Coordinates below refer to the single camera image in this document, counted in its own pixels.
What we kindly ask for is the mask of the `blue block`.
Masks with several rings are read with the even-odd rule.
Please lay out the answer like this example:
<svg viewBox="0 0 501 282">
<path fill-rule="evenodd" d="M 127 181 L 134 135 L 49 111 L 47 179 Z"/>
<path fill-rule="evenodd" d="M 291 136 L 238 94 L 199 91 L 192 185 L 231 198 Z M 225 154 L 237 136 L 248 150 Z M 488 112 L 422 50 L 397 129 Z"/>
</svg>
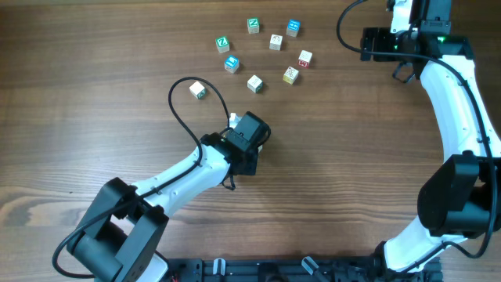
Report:
<svg viewBox="0 0 501 282">
<path fill-rule="evenodd" d="M 298 20 L 290 19 L 289 23 L 287 24 L 287 32 L 286 34 L 291 37 L 297 37 L 298 32 L 301 27 L 301 22 Z"/>
<path fill-rule="evenodd" d="M 235 74 L 240 67 L 240 60 L 237 57 L 230 55 L 225 60 L 224 67 L 228 72 Z"/>
</svg>

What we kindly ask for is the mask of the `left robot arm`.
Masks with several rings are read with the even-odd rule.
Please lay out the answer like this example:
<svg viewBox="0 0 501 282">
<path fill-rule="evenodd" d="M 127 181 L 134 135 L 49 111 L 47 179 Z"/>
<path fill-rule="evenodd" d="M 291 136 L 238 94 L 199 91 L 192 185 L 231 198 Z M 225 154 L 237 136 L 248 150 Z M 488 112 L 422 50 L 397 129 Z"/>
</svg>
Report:
<svg viewBox="0 0 501 282">
<path fill-rule="evenodd" d="M 168 263 L 157 246 L 169 219 L 205 190 L 234 175 L 254 175 L 268 133 L 226 129 L 203 136 L 166 171 L 131 185 L 111 179 L 57 248 L 66 249 L 95 281 L 160 281 Z"/>
</svg>

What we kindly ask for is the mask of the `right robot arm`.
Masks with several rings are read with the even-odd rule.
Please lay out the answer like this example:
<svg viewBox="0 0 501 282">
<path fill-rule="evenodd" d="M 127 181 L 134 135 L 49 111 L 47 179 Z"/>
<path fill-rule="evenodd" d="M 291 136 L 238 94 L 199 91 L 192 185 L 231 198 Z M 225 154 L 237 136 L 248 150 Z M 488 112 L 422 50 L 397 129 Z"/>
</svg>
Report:
<svg viewBox="0 0 501 282">
<path fill-rule="evenodd" d="M 367 27 L 361 59 L 413 67 L 434 109 L 444 151 L 442 166 L 420 189 L 417 217 L 378 248 L 386 276 L 417 273 L 448 248 L 480 258 L 500 229 L 500 138 L 478 91 L 469 40 Z"/>
</svg>

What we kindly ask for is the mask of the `red M block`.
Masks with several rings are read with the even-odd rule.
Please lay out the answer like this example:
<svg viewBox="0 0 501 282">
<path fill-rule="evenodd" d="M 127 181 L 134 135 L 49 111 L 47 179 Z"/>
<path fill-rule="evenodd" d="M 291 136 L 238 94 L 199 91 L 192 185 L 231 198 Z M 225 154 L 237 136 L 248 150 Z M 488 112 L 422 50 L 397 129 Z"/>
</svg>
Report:
<svg viewBox="0 0 501 282">
<path fill-rule="evenodd" d="M 298 65 L 301 67 L 309 68 L 312 60 L 312 53 L 306 50 L 302 50 L 300 56 L 298 57 Z"/>
</svg>

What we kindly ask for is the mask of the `white teal block centre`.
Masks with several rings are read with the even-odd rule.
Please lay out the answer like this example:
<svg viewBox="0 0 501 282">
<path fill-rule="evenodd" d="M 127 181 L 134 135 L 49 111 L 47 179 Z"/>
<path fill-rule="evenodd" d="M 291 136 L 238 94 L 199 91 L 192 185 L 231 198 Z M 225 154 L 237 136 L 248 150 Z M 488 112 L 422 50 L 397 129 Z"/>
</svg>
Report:
<svg viewBox="0 0 501 282">
<path fill-rule="evenodd" d="M 262 86 L 263 86 L 263 81 L 257 75 L 253 75 L 247 81 L 247 87 L 254 93 L 260 92 Z"/>
</svg>

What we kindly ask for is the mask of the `white green block far left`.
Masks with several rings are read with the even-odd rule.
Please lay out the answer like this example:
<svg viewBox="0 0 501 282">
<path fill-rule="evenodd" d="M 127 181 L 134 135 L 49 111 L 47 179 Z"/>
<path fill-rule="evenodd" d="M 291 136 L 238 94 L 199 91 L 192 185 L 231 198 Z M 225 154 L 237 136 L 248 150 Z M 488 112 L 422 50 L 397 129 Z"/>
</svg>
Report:
<svg viewBox="0 0 501 282">
<path fill-rule="evenodd" d="M 197 99 L 202 99 L 207 94 L 206 88 L 199 82 L 195 81 L 190 87 L 189 90 L 193 96 Z"/>
</svg>

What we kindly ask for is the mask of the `yellow sided picture block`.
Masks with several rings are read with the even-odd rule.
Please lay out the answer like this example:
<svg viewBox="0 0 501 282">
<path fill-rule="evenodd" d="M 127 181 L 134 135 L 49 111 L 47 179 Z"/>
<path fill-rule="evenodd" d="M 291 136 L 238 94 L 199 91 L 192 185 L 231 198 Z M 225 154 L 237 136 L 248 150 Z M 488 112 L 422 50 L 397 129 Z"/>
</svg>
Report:
<svg viewBox="0 0 501 282">
<path fill-rule="evenodd" d="M 283 75 L 283 80 L 292 85 L 299 75 L 299 71 L 293 67 L 288 67 Z"/>
</svg>

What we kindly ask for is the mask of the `white block upper middle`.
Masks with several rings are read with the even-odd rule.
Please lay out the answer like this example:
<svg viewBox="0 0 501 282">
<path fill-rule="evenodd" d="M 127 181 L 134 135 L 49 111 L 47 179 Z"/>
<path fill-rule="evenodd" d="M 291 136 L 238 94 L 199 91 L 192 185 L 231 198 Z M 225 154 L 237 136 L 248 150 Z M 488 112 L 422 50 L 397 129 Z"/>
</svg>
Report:
<svg viewBox="0 0 501 282">
<path fill-rule="evenodd" d="M 280 51 L 283 43 L 283 36 L 278 34 L 272 34 L 269 42 L 269 48 L 271 50 Z"/>
</svg>

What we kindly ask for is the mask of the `green Z block left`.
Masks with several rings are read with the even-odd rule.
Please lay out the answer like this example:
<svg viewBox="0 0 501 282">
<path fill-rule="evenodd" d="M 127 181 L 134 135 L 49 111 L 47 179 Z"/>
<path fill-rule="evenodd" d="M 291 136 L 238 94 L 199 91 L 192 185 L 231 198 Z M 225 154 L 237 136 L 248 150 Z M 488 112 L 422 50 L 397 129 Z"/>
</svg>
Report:
<svg viewBox="0 0 501 282">
<path fill-rule="evenodd" d="M 219 53 L 228 52 L 230 50 L 230 43 L 226 36 L 216 38 L 215 42 Z"/>
</svg>

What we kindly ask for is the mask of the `green z block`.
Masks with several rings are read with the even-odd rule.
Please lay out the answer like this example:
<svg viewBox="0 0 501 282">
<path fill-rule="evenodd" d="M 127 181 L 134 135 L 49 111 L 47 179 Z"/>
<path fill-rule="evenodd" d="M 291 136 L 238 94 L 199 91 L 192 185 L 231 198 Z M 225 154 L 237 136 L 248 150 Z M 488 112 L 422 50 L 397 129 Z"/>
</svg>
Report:
<svg viewBox="0 0 501 282">
<path fill-rule="evenodd" d="M 215 42 L 219 53 L 228 52 L 230 50 L 230 43 L 226 36 L 216 38 Z"/>
<path fill-rule="evenodd" d="M 249 34 L 257 34 L 260 31 L 260 21 L 257 17 L 247 19 L 247 29 Z"/>
</svg>

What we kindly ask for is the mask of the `green Z block top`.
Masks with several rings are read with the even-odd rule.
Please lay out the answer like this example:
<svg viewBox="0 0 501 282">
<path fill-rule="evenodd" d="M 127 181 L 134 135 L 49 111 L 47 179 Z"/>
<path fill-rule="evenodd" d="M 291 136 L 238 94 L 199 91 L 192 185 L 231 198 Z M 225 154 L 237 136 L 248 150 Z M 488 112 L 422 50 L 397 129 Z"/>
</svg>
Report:
<svg viewBox="0 0 501 282">
<path fill-rule="evenodd" d="M 247 29 L 249 34 L 257 34 L 260 31 L 260 21 L 257 17 L 247 19 Z"/>
</svg>

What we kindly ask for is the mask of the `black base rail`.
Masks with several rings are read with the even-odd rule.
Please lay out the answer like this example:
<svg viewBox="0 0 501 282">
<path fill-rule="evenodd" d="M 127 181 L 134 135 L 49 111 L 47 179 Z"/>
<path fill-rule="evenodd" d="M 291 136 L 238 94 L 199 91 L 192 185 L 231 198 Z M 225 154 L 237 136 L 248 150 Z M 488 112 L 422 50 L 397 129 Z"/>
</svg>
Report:
<svg viewBox="0 0 501 282">
<path fill-rule="evenodd" d="M 339 257 L 302 260 L 169 259 L 161 278 L 171 282 L 266 282 L 266 281 L 395 281 L 442 282 L 442 264 L 432 259 L 415 273 L 393 274 L 373 257 Z"/>
</svg>

